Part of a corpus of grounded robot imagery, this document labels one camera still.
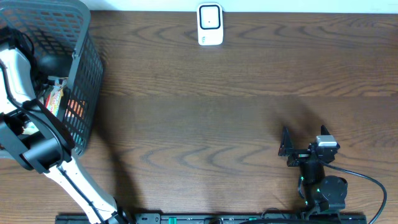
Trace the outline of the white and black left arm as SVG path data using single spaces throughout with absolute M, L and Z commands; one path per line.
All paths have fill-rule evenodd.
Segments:
M 48 79 L 27 34 L 1 29 L 1 151 L 23 168 L 56 182 L 90 223 L 134 223 L 82 166 L 62 122 L 38 99 Z

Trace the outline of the yellow wet wipes pack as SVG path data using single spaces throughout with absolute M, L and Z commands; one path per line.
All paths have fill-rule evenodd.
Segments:
M 54 115 L 58 115 L 60 109 L 61 99 L 64 96 L 63 89 L 67 85 L 67 79 L 59 78 L 51 87 L 51 91 L 47 95 L 45 107 Z

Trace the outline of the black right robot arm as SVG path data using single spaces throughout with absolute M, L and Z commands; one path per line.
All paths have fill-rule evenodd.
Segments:
M 348 184 L 342 177 L 325 175 L 324 167 L 335 160 L 340 145 L 321 126 L 321 133 L 306 149 L 294 147 L 287 128 L 283 128 L 278 155 L 287 158 L 289 167 L 300 169 L 298 191 L 305 200 L 302 216 L 338 213 L 345 208 Z

